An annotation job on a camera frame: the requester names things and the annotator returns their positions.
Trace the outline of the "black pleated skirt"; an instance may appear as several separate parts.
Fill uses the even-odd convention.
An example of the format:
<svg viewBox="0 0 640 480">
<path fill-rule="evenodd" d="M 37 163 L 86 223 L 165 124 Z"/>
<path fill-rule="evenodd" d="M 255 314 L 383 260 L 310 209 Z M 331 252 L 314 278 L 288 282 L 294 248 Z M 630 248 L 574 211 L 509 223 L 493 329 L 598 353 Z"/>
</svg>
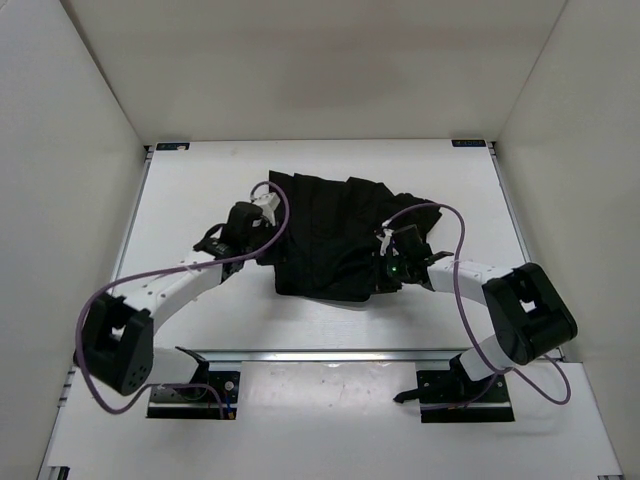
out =
<svg viewBox="0 0 640 480">
<path fill-rule="evenodd" d="M 386 276 L 376 234 L 384 221 L 423 198 L 355 177 L 336 181 L 271 170 L 268 180 L 290 205 L 287 228 L 269 251 L 277 294 L 365 302 L 402 288 Z"/>
</svg>

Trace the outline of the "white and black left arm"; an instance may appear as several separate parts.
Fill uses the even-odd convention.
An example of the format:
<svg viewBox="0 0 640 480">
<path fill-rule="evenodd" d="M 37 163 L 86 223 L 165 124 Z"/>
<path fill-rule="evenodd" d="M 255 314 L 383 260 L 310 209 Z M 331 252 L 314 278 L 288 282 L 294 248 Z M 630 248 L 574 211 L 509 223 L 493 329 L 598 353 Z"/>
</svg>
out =
<svg viewBox="0 0 640 480">
<path fill-rule="evenodd" d="M 154 386 L 176 387 L 188 398 L 208 389 L 206 360 L 184 347 L 157 347 L 156 333 L 202 294 L 262 260 L 283 232 L 275 193 L 236 203 L 175 267 L 139 274 L 143 285 L 126 294 L 109 284 L 83 307 L 74 362 L 91 392 L 101 382 L 122 396 Z"/>
</svg>

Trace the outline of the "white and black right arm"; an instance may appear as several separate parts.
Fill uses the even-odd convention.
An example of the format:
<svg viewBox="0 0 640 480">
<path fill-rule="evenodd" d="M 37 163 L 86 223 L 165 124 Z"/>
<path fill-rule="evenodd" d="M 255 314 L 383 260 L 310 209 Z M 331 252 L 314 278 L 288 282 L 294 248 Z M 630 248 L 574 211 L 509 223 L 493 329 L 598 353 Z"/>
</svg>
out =
<svg viewBox="0 0 640 480">
<path fill-rule="evenodd" d="M 434 398 L 434 409 L 464 408 L 480 400 L 508 372 L 574 339 L 578 326 L 543 268 L 536 263 L 501 268 L 462 261 L 458 252 L 433 252 L 416 225 L 382 227 L 383 277 L 450 293 L 456 306 L 470 300 L 487 308 L 494 333 L 455 356 L 431 386 L 396 395 L 395 402 Z"/>
</svg>

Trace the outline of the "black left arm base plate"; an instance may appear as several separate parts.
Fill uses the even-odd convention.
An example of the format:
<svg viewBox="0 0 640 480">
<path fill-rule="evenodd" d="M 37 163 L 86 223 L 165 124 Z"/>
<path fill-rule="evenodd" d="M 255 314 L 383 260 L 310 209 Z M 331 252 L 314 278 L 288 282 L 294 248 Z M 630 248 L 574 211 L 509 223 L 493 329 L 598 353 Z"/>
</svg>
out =
<svg viewBox="0 0 640 480">
<path fill-rule="evenodd" d="M 148 419 L 234 421 L 238 416 L 241 383 L 239 363 L 213 363 L 205 376 L 221 402 L 205 388 L 153 387 L 147 404 Z"/>
</svg>

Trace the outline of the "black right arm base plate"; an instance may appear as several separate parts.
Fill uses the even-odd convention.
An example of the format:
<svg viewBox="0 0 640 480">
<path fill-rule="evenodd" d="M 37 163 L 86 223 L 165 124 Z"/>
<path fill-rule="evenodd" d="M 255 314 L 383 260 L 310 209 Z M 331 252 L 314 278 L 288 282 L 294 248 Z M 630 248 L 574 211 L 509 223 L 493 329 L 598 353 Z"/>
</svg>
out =
<svg viewBox="0 0 640 480">
<path fill-rule="evenodd" d="M 478 385 L 446 385 L 446 370 L 418 370 L 417 385 L 426 389 L 419 398 L 423 424 L 509 423 L 515 415 L 506 381 L 502 375 Z"/>
</svg>

